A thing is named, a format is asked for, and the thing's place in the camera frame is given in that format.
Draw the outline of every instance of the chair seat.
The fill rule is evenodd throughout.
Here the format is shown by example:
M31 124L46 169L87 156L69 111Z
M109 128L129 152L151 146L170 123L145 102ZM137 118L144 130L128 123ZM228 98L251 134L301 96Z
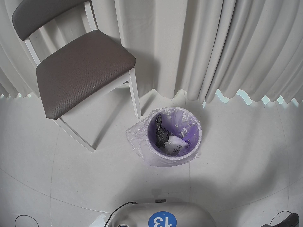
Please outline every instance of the chair seat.
M58 119L135 65L121 45L99 30L62 47L36 69L45 115Z

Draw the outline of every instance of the blue circular sticker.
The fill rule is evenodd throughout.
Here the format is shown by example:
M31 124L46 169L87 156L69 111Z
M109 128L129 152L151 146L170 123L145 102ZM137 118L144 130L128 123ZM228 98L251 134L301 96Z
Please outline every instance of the blue circular sticker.
M176 227L176 217L165 211L154 213L149 218L149 227Z

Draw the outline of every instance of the curtain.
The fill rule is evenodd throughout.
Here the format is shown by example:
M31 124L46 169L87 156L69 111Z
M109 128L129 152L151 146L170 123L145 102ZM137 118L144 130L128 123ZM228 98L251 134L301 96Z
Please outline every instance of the curtain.
M0 93L39 96L34 61L0 0ZM92 0L98 29L136 57L139 95L209 103L217 89L254 101L303 100L303 0ZM30 36L40 60L89 32L83 5Z

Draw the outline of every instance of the white chair leg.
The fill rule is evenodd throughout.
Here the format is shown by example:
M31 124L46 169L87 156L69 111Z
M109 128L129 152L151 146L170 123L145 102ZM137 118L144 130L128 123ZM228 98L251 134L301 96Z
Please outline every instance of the white chair leg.
M129 70L129 89L131 90L131 99L134 104L134 113L136 117L139 119L142 117L141 115L141 108L139 103L139 95L138 95L138 88L137 88L137 82L136 82L136 74L134 72L134 68Z
M83 139L76 131L72 129L65 123L61 118L54 120L57 125L59 125L66 133L68 133L71 137L73 137L76 141L78 141L82 146L88 149L90 152L95 151L95 149L85 140Z

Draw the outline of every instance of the floor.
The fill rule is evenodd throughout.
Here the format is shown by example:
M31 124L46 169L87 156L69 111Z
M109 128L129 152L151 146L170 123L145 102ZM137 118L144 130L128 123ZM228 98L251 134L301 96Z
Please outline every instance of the floor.
M39 98L1 98L0 227L13 227L18 215L45 227L103 227L125 202L163 198L203 205L218 227L260 227L282 210L303 218L303 103L248 106L236 95L203 108L185 95L152 90L140 98L143 118L178 106L201 121L199 157L169 168L146 165L127 142L125 130L139 121L128 88L68 121L98 145L93 153L45 118ZM21 216L16 226L37 224Z

